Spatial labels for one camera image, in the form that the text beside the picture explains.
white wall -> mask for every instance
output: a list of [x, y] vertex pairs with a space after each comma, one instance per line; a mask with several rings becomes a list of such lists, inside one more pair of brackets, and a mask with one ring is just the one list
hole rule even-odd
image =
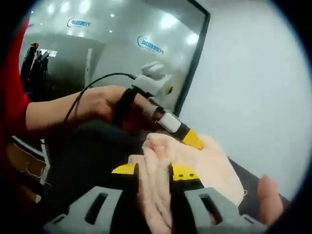
[[199, 2], [211, 21], [181, 120], [212, 135], [251, 173], [274, 178], [291, 199], [312, 142], [311, 75], [303, 49], [270, 3]]

finger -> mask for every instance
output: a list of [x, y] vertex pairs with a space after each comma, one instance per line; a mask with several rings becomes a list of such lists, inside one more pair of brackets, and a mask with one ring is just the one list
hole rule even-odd
[[277, 191], [277, 184], [267, 175], [259, 180], [258, 196], [261, 221], [271, 225], [283, 213], [283, 204]]
[[136, 130], [155, 131], [156, 124], [152, 121], [151, 117], [143, 114], [141, 107], [133, 105], [123, 120], [122, 128], [129, 132]]

yellow tip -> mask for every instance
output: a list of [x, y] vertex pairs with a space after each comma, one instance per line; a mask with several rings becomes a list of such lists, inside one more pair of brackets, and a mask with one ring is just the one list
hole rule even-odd
[[204, 148], [204, 143], [199, 139], [197, 134], [193, 129], [190, 129], [185, 138], [182, 140], [182, 142], [186, 145], [193, 146], [195, 148], [198, 148], [199, 150], [202, 150]]

ceiling light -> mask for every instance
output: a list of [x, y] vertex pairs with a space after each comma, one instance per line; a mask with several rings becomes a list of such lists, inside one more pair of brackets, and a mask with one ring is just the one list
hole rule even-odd
[[186, 38], [186, 42], [191, 45], [195, 44], [198, 41], [198, 35], [193, 33]]
[[175, 17], [169, 14], [165, 14], [164, 17], [161, 19], [160, 28], [161, 29], [171, 28], [177, 22], [178, 20]]
[[82, 14], [85, 14], [90, 9], [90, 1], [84, 0], [79, 5], [79, 11]]
[[73, 35], [73, 30], [72, 29], [68, 30], [66, 34], [69, 35], [69, 36], [72, 36]]
[[78, 33], [78, 37], [84, 37], [84, 32], [83, 31], [81, 31], [80, 33]]
[[53, 14], [53, 12], [54, 12], [54, 5], [51, 4], [51, 5], [48, 6], [48, 13], [49, 14]]
[[60, 8], [60, 11], [62, 12], [62, 13], [65, 13], [66, 11], [68, 11], [69, 10], [69, 2], [65, 2], [64, 4], [63, 4], [63, 6]]

handheld tool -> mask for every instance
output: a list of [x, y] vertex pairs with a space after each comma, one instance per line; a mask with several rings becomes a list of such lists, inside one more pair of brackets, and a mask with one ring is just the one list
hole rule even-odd
[[160, 62], [152, 62], [143, 66], [142, 74], [136, 76], [132, 87], [149, 100], [150, 104], [143, 107], [147, 116], [151, 117], [174, 138], [201, 150], [204, 143], [195, 131], [182, 123], [169, 110], [162, 107], [167, 95], [173, 91], [172, 76], [163, 74], [161, 72], [163, 67]]

